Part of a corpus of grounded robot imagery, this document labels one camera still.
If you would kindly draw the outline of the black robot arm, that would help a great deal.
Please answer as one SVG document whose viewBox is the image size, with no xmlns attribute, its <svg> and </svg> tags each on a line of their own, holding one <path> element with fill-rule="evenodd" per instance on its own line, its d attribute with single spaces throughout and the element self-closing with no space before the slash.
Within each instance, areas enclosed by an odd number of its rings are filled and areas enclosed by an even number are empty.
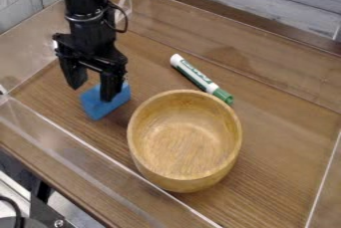
<svg viewBox="0 0 341 228">
<path fill-rule="evenodd" d="M 88 79 L 88 70 L 100 76 L 100 100 L 109 102 L 121 92 L 128 58 L 117 50 L 115 41 L 125 33 L 128 23 L 120 29 L 115 14 L 128 20 L 125 11 L 111 0 L 64 0 L 64 18 L 68 33 L 54 33 L 54 54 L 69 87 L 76 90 Z"/>
</svg>

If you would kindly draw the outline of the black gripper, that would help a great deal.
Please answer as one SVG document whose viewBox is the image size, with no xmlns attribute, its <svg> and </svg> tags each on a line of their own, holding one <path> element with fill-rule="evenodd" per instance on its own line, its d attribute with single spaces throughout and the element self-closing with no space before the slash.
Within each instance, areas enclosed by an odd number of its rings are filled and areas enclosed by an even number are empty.
<svg viewBox="0 0 341 228">
<path fill-rule="evenodd" d="M 121 91 L 125 80 L 128 58 L 115 46 L 119 33 L 115 11 L 96 11 L 88 14 L 65 13 L 68 33 L 52 36 L 56 42 L 56 56 L 69 87 L 76 90 L 87 81 L 87 70 L 100 74 L 100 99 L 108 103 Z"/>
</svg>

